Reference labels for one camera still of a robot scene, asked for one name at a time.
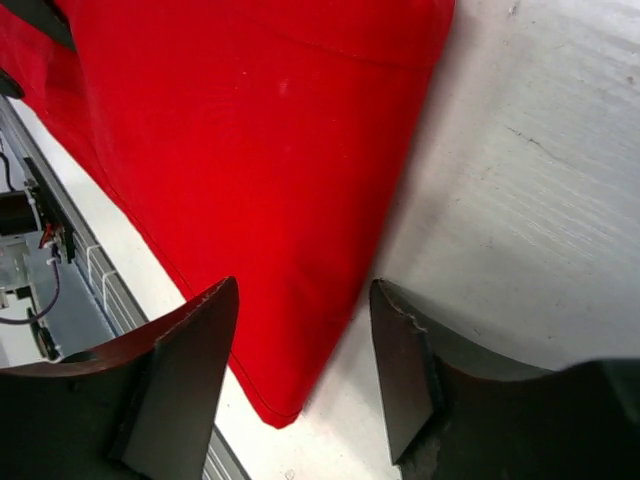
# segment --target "black fabric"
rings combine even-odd
[[[69,23],[52,0],[0,0],[0,5],[54,41],[75,51]]]
[[[0,95],[10,98],[24,97],[24,90],[7,72],[0,68]]]

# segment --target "metal rail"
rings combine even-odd
[[[22,120],[9,101],[0,96],[0,130],[18,161],[30,158],[47,182],[56,202],[65,212],[75,231],[74,262],[111,324],[114,335],[123,335],[149,321],[131,291],[124,283],[108,255],[82,217],[75,203],[40,148],[29,134]],[[23,162],[27,178],[31,176]],[[204,466],[206,480],[249,480],[249,476],[231,451],[224,437],[214,427]]]

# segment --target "white table surface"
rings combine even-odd
[[[502,354],[640,356],[640,0],[459,0],[375,272]],[[126,218],[17,105],[145,313],[183,299]],[[362,306],[300,419],[228,372],[217,424],[254,480],[399,479]]]

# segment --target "scuff mark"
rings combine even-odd
[[[542,150],[544,153],[546,153],[550,158],[554,159],[556,162],[560,162],[564,165],[568,165],[568,162],[566,161],[566,159],[559,157],[558,155],[556,155],[555,153],[553,153],[551,150],[549,150],[547,147],[545,147],[544,145],[542,145],[539,141],[537,141],[535,138],[532,137],[527,137],[525,135],[523,135],[522,132],[519,132],[518,130],[515,130],[511,127],[506,127],[507,130],[509,130],[510,132],[512,132],[513,134],[515,134],[518,137],[522,137],[524,140],[526,140],[529,143],[532,143],[533,145],[535,145],[536,147],[538,147],[540,150]]]
[[[518,14],[521,2],[522,0],[516,0],[515,2],[513,2],[513,5],[511,5],[511,8],[509,9],[509,17],[514,17]]]

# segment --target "wire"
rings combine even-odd
[[[11,183],[11,165],[9,164],[9,159],[4,152],[0,152],[0,158],[2,158],[2,163],[4,163],[4,176],[7,180],[7,187],[9,187],[10,192],[15,192],[16,189]]]
[[[53,277],[56,282],[56,291],[53,294],[53,298],[49,302],[49,305],[47,305],[44,308],[44,310],[38,312],[37,314],[35,314],[33,317],[30,317],[30,318],[13,319],[13,318],[0,317],[1,325],[31,325],[32,323],[35,323],[41,318],[43,318],[47,313],[51,311],[53,306],[58,301],[58,297],[60,296],[60,272],[58,272],[58,264],[56,263],[56,261],[57,259],[55,257],[55,246],[54,246],[52,247],[51,258],[47,260],[47,263],[51,265],[51,267],[53,268]]]

